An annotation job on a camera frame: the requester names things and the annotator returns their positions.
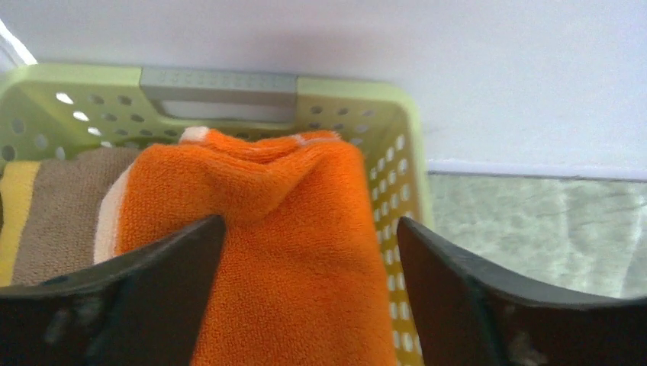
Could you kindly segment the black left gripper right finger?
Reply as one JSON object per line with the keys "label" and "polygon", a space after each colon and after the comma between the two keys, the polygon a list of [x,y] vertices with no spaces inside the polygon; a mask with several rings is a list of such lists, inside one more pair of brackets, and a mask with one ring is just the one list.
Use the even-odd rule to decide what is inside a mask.
{"label": "black left gripper right finger", "polygon": [[646,300],[547,284],[407,217],[398,245],[428,365],[644,365]]}

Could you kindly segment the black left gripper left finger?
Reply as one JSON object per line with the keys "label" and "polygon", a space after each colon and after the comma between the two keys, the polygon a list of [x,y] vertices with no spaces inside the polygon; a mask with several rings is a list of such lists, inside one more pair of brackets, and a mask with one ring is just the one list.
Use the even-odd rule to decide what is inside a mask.
{"label": "black left gripper left finger", "polygon": [[187,365],[224,246],[209,216],[140,249],[1,290],[3,365]]}

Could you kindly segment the yellow brown bear towel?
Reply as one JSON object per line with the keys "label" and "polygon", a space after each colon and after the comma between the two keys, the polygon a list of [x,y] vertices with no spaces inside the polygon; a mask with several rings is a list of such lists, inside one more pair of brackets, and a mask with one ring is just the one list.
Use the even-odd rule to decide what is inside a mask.
{"label": "yellow brown bear towel", "polygon": [[1,285],[35,285],[92,266],[101,201],[139,153],[100,148],[70,160],[7,163]]}

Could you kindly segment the orange and cream towel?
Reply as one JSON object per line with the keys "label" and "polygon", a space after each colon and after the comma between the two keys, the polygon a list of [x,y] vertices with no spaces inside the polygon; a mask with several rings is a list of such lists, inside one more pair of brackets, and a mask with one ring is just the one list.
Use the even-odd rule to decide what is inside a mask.
{"label": "orange and cream towel", "polygon": [[207,127],[146,148],[105,195],[94,261],[208,215],[227,228],[195,365],[393,365],[387,275],[361,152],[315,131]]}

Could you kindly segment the green perforated plastic basket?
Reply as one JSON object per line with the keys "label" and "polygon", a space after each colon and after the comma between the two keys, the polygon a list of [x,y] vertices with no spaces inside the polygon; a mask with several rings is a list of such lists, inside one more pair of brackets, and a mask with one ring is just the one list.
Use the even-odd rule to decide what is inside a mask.
{"label": "green perforated plastic basket", "polygon": [[422,365],[396,227],[432,223],[420,113],[380,82],[251,72],[43,63],[1,75],[1,161],[70,159],[171,142],[189,126],[243,140],[335,130],[364,155],[400,365]]}

